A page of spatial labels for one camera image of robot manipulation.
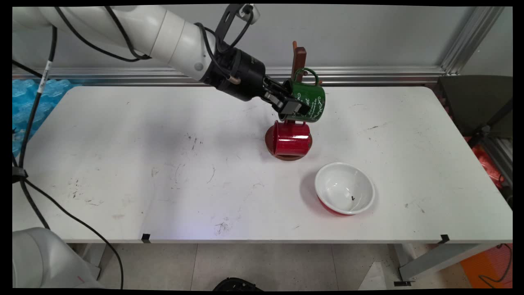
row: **table surface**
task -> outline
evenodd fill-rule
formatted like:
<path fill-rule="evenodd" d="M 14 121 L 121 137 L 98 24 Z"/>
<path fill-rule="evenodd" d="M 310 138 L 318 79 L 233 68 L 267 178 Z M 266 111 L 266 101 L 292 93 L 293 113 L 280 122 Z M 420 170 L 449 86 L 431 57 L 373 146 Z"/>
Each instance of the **table surface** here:
<path fill-rule="evenodd" d="M 325 87 L 304 158 L 272 157 L 260 99 L 211 87 L 76 87 L 28 144 L 31 181 L 109 241 L 152 243 L 502 243 L 512 210 L 432 91 Z M 371 208 L 326 210 L 313 180 L 347 162 L 375 185 Z M 99 238 L 32 196 L 67 242 Z M 41 226 L 19 184 L 13 230 Z"/>

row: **gray wall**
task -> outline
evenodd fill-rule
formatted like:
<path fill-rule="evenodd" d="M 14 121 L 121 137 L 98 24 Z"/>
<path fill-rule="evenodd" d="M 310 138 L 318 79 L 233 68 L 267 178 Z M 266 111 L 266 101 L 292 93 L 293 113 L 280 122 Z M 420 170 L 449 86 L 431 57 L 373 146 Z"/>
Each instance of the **gray wall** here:
<path fill-rule="evenodd" d="M 513 77 L 513 7 L 505 7 L 461 75 Z"/>
<path fill-rule="evenodd" d="M 189 22 L 215 29 L 226 4 L 165 5 Z M 261 17 L 237 47 L 266 66 L 291 66 L 291 42 L 308 52 L 309 66 L 436 66 L 470 15 L 471 7 L 389 5 L 259 4 Z M 236 19 L 226 41 L 243 26 Z M 13 33 L 13 58 L 43 68 L 49 28 Z M 130 57 L 125 48 L 102 48 Z M 154 61 L 126 63 L 84 45 L 71 33 L 59 33 L 57 57 L 62 68 L 166 67 Z"/>

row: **green mug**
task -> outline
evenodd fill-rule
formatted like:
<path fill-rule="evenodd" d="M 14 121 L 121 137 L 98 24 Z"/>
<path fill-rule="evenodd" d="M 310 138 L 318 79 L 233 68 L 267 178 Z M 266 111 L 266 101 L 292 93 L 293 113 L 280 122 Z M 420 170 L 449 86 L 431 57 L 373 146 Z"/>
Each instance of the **green mug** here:
<path fill-rule="evenodd" d="M 308 71 L 315 76 L 315 85 L 304 84 L 297 82 L 297 76 L 300 72 Z M 307 113 L 294 112 L 293 114 L 284 115 L 279 114 L 278 118 L 281 121 L 292 120 L 292 121 L 304 121 L 304 122 L 317 122 L 322 113 L 326 103 L 326 95 L 324 89 L 319 85 L 319 76 L 309 68 L 301 68 L 295 72 L 293 79 L 287 79 L 283 86 L 291 93 L 293 97 L 299 100 L 301 103 L 306 104 L 310 107 Z"/>

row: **bowl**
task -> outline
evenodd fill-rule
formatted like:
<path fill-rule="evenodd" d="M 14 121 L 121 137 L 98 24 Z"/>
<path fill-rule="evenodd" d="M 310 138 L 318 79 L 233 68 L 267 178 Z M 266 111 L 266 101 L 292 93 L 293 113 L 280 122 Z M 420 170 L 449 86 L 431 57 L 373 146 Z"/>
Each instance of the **bowl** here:
<path fill-rule="evenodd" d="M 371 179 L 347 163 L 335 162 L 320 168 L 315 190 L 326 207 L 345 215 L 362 213 L 375 200 Z"/>

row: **orange object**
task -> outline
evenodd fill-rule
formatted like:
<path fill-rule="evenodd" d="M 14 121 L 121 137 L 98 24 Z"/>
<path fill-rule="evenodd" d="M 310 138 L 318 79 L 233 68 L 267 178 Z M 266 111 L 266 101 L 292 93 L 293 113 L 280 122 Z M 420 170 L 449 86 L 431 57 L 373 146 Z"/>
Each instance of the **orange object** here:
<path fill-rule="evenodd" d="M 460 262 L 464 273 L 466 273 L 471 287 L 476 289 L 491 288 L 479 276 L 485 276 L 494 280 L 499 280 L 506 271 L 510 259 L 508 248 L 502 246 L 501 248 L 493 247 L 477 255 L 471 256 Z M 513 261 L 506 274 L 506 277 L 501 282 L 493 282 L 484 277 L 484 280 L 489 282 L 497 289 L 511 289 L 513 288 Z"/>
<path fill-rule="evenodd" d="M 500 171 L 495 167 L 495 164 L 486 153 L 486 151 L 480 145 L 476 145 L 472 148 L 473 153 L 477 156 L 478 161 L 486 170 L 486 173 L 492 179 L 493 183 L 497 186 L 498 189 L 502 188 L 502 182 L 504 182 L 504 177 L 501 176 Z"/>

